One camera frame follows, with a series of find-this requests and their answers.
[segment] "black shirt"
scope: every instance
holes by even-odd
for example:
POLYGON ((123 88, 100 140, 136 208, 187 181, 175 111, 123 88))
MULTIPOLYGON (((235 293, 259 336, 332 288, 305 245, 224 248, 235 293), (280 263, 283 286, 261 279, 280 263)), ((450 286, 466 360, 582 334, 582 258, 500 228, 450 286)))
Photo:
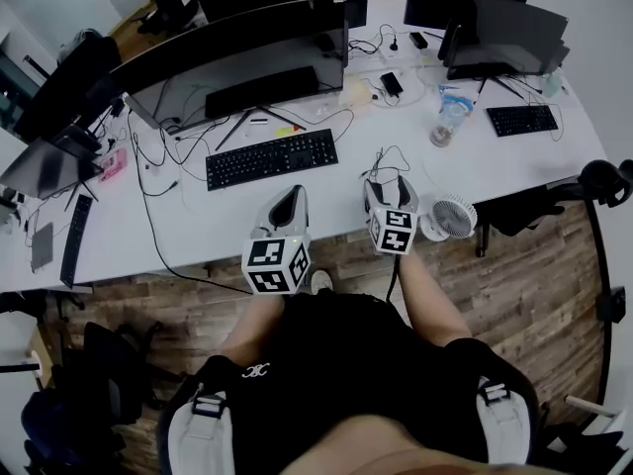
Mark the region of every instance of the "black shirt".
POLYGON ((215 356, 197 376, 207 391, 226 391, 238 475, 279 473, 358 415, 393 419, 429 448, 486 462, 481 376, 523 396, 536 425, 531 385, 487 345, 437 347, 366 295, 295 296, 260 361, 241 368, 215 356))

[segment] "keyboard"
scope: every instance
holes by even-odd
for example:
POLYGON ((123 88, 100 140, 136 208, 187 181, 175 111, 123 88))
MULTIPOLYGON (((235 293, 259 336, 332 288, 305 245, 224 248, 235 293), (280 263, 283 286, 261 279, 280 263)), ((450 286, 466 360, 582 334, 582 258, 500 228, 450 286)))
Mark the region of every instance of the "keyboard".
POLYGON ((558 130, 549 106, 494 107, 486 111, 500 138, 558 130))
POLYGON ((63 252, 63 260, 61 261, 61 274, 59 279, 66 287, 72 287, 75 280, 75 269, 77 267, 77 259, 79 258, 79 248, 83 238, 83 231, 88 221, 88 214, 92 206, 92 198, 85 195, 79 195, 75 212, 72 214, 68 237, 66 238, 66 249, 63 252))
POLYGON ((207 189, 338 163, 330 129, 276 139, 207 157, 207 189))

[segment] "small desk fan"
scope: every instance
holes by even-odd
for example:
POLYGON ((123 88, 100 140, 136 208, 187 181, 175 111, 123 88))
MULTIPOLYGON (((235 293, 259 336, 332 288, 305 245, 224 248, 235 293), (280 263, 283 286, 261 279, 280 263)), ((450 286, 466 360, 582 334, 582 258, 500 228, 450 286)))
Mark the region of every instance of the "small desk fan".
POLYGON ((449 236, 463 239, 473 235, 477 211, 459 195, 445 194, 427 205, 429 212, 420 216, 419 227, 428 239, 444 241, 449 236))

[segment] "wooden floor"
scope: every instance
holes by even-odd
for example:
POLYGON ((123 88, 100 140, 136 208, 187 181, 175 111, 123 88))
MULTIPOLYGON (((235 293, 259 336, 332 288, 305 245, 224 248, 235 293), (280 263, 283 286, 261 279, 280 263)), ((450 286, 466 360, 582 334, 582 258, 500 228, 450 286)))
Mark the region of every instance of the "wooden floor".
MULTIPOLYGON (((489 256, 475 257, 475 239, 432 243, 421 237, 416 249, 468 320, 473 333, 521 369, 541 403, 551 407, 549 423, 580 422, 586 416, 565 406, 566 395, 595 400, 603 336, 595 319, 600 289, 597 258, 583 204, 569 204, 559 218, 518 237, 493 232, 489 256)), ((373 254, 367 234, 316 241, 314 269, 327 269, 335 287, 384 298, 393 260, 373 254)), ((217 262, 212 278, 245 287, 237 260, 217 262)), ((397 285, 393 300, 405 316, 397 285)), ((149 361, 175 372, 195 372, 216 353, 248 299, 238 293, 181 279, 137 276, 96 286, 84 296, 87 309, 67 307, 68 329, 81 345, 84 325, 110 329, 127 322, 139 330, 161 321, 149 361)), ((173 388, 162 388, 168 397, 173 388)), ((133 426, 119 427, 128 447, 125 463, 136 473, 157 473, 156 412, 145 409, 133 426)))

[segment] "white sneaker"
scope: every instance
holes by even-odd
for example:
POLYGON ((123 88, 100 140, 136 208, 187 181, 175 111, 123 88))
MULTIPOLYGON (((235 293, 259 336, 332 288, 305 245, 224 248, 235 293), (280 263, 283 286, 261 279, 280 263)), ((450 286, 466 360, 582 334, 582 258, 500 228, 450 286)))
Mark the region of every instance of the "white sneaker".
POLYGON ((311 288, 313 289, 313 294, 318 294, 318 291, 321 289, 329 289, 333 290, 334 287, 332 285, 332 279, 329 277, 326 271, 319 269, 315 271, 312 279, 310 280, 311 288))

